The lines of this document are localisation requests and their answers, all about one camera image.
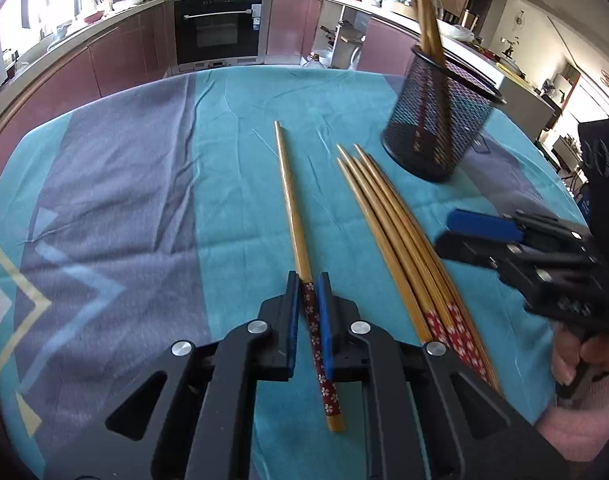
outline human hand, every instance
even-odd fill
[[[598,335],[581,343],[566,326],[558,324],[553,336],[551,360],[551,371],[556,381],[569,386],[575,378],[575,367],[580,359],[597,366],[601,372],[609,372],[609,335]]]

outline mesh pen holder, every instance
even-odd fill
[[[432,182],[447,180],[502,94],[473,67],[442,67],[413,47],[415,59],[393,108],[382,144],[402,168]]]

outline black metal rim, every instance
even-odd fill
[[[482,79],[483,76],[480,76],[480,74],[478,74],[478,72],[472,66],[470,66],[468,64],[464,64],[463,62],[460,62],[460,60],[455,59],[453,57],[448,58],[449,63],[453,63],[454,65],[460,67],[462,70],[466,70],[466,72],[468,72],[472,76],[474,76],[476,78],[476,80],[478,80],[478,82],[484,86],[484,88],[481,88],[480,86],[476,85],[475,83],[469,81],[468,79],[461,76],[459,73],[454,72],[450,68],[447,68],[446,66],[441,66],[440,64],[435,62],[433,59],[428,57],[424,52],[422,52],[420,50],[420,47],[418,44],[416,44],[412,50],[416,56],[418,56],[425,63],[429,64],[432,68],[440,70],[440,72],[449,76],[449,78],[457,81],[458,83],[460,83],[463,86],[466,86],[466,88],[468,88],[472,92],[476,92],[476,94],[478,94],[481,97],[484,97],[487,101],[491,101],[495,105],[507,104],[504,97],[502,97],[500,90],[495,88],[495,86],[493,86],[490,82]]]

